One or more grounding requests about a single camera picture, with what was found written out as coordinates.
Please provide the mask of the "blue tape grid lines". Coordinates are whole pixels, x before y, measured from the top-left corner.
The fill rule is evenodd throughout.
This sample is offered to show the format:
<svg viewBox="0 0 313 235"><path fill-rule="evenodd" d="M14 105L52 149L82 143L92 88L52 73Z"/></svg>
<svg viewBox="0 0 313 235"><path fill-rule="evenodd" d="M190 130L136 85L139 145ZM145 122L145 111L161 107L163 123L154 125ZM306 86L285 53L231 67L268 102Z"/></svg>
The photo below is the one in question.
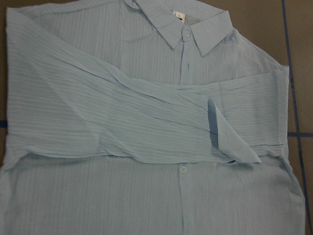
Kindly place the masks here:
<svg viewBox="0 0 313 235"><path fill-rule="evenodd" d="M310 0L210 0L238 31L290 68L289 160L306 198L313 232L313 3Z"/></svg>

